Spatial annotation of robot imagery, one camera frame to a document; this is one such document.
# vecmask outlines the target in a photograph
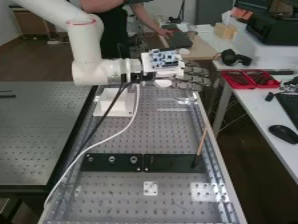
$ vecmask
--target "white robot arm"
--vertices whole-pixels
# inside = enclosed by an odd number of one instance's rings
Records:
[[[60,26],[69,35],[75,61],[72,75],[76,85],[121,83],[121,74],[131,81],[132,73],[141,73],[137,59],[103,60],[100,39],[104,32],[101,19],[87,14],[65,0],[15,0],[15,2]]]

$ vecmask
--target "keyboard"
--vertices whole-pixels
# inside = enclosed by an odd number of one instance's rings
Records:
[[[169,47],[172,49],[180,49],[180,48],[190,48],[193,46],[193,42],[188,37],[188,34],[185,34],[174,24],[164,25],[164,29],[174,31],[173,37],[165,38]]]
[[[280,104],[298,129],[298,94],[276,94]]]

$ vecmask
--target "hand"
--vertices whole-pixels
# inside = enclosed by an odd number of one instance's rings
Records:
[[[174,31],[166,30],[166,29],[158,29],[157,30],[157,34],[162,37],[165,37],[166,39],[169,39],[170,37],[173,37],[173,33]]]

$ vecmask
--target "metal table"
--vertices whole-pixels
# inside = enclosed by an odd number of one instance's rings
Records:
[[[97,121],[93,109],[85,117],[72,155]],[[121,130],[128,122],[129,118],[109,117],[91,144]],[[131,128],[92,152],[194,154],[205,125],[209,134],[202,149],[202,172],[81,172],[79,162],[47,205],[40,224],[245,224],[198,94],[142,87],[140,110]],[[144,195],[145,181],[158,183],[158,196]]]
[[[0,98],[1,196],[47,193],[84,117],[91,87],[7,82],[0,83],[0,91],[16,94]]]

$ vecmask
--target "computer mouse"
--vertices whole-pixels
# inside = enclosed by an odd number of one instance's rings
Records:
[[[284,125],[273,125],[269,127],[269,131],[290,144],[295,145],[298,143],[298,135],[289,127]]]
[[[190,54],[189,49],[186,49],[186,48],[181,48],[181,49],[180,49],[180,54]]]

